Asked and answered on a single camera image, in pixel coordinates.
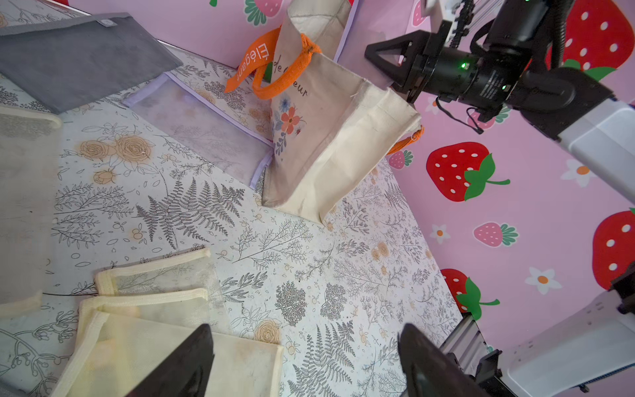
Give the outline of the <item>yellow-trim mesh pouch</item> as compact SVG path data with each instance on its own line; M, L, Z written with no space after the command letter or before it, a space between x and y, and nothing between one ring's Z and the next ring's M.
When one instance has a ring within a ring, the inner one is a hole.
M79 307L74 354L55 396L124 396L185 341L213 323L206 289L99 296ZM207 396L276 396L284 349L213 332Z
M1 317L41 307L63 122L47 112L1 107Z
M137 265L112 268L95 276L101 295L161 294L204 288L221 296L221 286L208 248Z

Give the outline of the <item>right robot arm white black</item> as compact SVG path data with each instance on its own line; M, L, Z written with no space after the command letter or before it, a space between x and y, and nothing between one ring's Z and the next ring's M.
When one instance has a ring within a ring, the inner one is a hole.
M590 303L634 258L634 207L503 108L488 122L425 94L424 133L389 155L461 312L489 345L529 340Z

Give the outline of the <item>beige canvas bag orange handles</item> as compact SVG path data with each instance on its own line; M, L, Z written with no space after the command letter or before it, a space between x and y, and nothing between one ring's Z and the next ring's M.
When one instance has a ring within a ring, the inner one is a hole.
M336 61L348 1L293 1L247 49L226 90L251 79L271 104L274 158L262 204L320 223L387 156L420 139L420 114Z

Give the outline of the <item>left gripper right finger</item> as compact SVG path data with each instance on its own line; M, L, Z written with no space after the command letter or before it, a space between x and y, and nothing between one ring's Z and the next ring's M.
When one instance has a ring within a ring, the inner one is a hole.
M413 324L403 327L398 352L406 376L403 396L488 396Z

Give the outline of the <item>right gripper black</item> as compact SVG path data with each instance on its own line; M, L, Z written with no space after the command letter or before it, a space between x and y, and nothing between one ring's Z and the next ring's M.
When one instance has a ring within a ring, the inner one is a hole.
M580 70L561 65L571 1L506 1L498 16L474 34L469 51L458 46L475 5L466 1L457 23L435 32L414 31L370 44L365 58L414 104L422 93L466 104L481 122L503 108L517 110L550 139L613 92Z

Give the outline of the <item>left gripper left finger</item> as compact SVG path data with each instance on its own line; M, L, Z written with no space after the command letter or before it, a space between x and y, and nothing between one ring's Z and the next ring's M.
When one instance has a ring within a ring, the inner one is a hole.
M128 397L204 397L213 367L213 334L198 326Z

